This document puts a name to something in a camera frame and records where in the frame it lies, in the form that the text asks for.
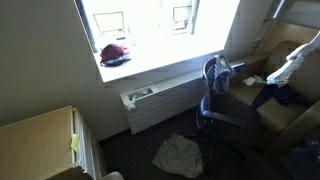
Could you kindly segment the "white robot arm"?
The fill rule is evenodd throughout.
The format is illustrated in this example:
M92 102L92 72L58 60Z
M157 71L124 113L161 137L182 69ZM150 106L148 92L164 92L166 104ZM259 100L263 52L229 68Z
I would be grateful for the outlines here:
M307 56L308 54L315 51L319 46L320 46L320 31L309 43L305 44L305 46L302 49L302 55Z

